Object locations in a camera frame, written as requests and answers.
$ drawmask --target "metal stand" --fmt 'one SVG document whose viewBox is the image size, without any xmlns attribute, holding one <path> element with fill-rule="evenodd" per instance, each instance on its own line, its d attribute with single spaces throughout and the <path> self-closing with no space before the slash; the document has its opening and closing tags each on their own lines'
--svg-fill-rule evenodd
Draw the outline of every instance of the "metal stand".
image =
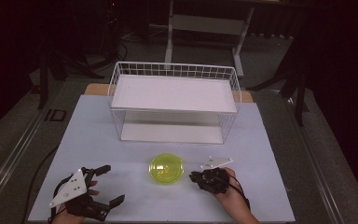
<svg viewBox="0 0 358 224">
<path fill-rule="evenodd" d="M 216 33 L 224 35 L 238 35 L 240 37 L 240 40 L 237 44 L 237 47 L 232 50 L 232 56 L 234 58 L 234 64 L 237 70 L 238 77 L 243 77 L 240 52 L 243 41 L 248 32 L 248 28 L 254 11 L 254 7 L 249 8 L 245 21 L 178 15 L 173 13 L 173 0 L 171 0 L 170 17 L 168 19 L 168 44 L 167 49 L 165 51 L 165 63 L 172 62 L 173 29 Z"/>
</svg>

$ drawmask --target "white table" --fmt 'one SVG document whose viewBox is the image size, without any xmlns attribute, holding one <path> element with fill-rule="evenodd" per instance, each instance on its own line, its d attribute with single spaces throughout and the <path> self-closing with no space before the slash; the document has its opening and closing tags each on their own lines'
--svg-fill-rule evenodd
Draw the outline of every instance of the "white table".
<svg viewBox="0 0 358 224">
<path fill-rule="evenodd" d="M 160 153 L 184 160 L 184 175 L 174 185 L 159 185 L 149 176 L 148 163 Z M 188 177 L 192 171 L 201 171 L 209 156 L 234 160 L 227 166 L 236 171 L 252 212 L 261 222 L 295 221 L 256 104 L 241 105 L 223 145 L 120 142 L 106 97 L 95 95 L 80 97 L 29 220 L 48 219 L 48 204 L 62 179 L 83 166 L 109 164 L 109 173 L 94 177 L 99 181 L 95 188 L 101 192 L 94 200 L 108 203 L 121 194 L 126 199 L 106 221 L 231 222 L 218 201 Z"/>
</svg>

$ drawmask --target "dark background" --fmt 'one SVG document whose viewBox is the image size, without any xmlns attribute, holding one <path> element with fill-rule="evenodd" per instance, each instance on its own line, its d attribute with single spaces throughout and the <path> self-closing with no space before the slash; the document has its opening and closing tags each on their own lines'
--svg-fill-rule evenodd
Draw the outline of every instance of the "dark background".
<svg viewBox="0 0 358 224">
<path fill-rule="evenodd" d="M 148 23 L 167 21 L 168 1 L 121 2 L 123 22 L 145 35 Z M 99 43 L 102 33 L 99 25 L 104 23 L 101 5 L 77 3 L 80 11 L 82 6 L 95 10 L 77 15 L 75 20 L 69 1 L 0 1 L 0 118 L 33 87 L 28 75 L 39 66 L 41 35 L 79 61 L 84 60 L 85 48 Z M 295 37 L 296 47 L 289 49 L 295 58 L 286 60 L 294 60 L 293 66 L 300 62 L 310 69 L 307 87 L 313 90 L 358 180 L 358 1 L 337 1 L 329 6 L 311 11 L 308 17 L 302 9 L 293 13 L 292 8 L 261 7 L 250 31 L 266 37 L 273 34 Z M 204 13 L 200 7 L 197 11 Z M 225 16 L 222 10 L 216 11 Z M 312 57 L 304 56 L 314 46 L 318 50 L 313 51 Z"/>
</svg>

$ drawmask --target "human hand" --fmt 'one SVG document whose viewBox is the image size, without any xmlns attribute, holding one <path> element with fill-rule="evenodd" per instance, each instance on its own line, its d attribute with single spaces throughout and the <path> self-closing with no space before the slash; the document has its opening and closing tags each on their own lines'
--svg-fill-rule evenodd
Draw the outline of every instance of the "human hand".
<svg viewBox="0 0 358 224">
<path fill-rule="evenodd" d="M 241 189 L 240 185 L 233 178 L 235 177 L 235 172 L 229 168 L 222 168 L 226 170 L 228 175 L 230 175 L 229 183 Z M 248 205 L 242 196 L 232 187 L 228 187 L 226 193 L 218 193 L 213 195 L 217 201 L 219 201 L 226 212 L 239 224 L 254 224 L 259 223 L 257 219 L 251 213 Z"/>
<path fill-rule="evenodd" d="M 89 186 L 93 187 L 98 183 L 96 180 L 91 180 L 89 182 Z M 95 189 L 89 189 L 88 194 L 89 195 L 98 195 L 100 191 Z M 80 224 L 84 221 L 84 217 L 78 217 L 72 214 L 69 214 L 66 211 L 65 204 L 61 204 L 60 209 L 57 212 L 57 216 L 53 219 L 51 224 Z"/>
</svg>

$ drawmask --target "finger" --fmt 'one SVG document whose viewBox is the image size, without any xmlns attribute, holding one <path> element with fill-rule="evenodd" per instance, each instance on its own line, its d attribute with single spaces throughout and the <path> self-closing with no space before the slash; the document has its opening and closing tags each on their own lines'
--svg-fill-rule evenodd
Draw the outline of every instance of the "finger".
<svg viewBox="0 0 358 224">
<path fill-rule="evenodd" d="M 93 186 L 95 186 L 95 185 L 97 185 L 98 184 L 98 181 L 97 180 L 91 180 L 90 182 L 89 182 L 89 186 L 90 187 L 93 187 Z"/>
<path fill-rule="evenodd" d="M 89 195 L 98 195 L 100 193 L 100 191 L 95 190 L 95 189 L 89 189 L 88 194 Z"/>
<path fill-rule="evenodd" d="M 226 172 L 229 174 L 229 175 L 232 175 L 235 177 L 235 172 L 233 170 L 231 170 L 230 168 L 228 167 L 224 167 L 223 168 L 224 170 L 226 170 Z"/>
</svg>

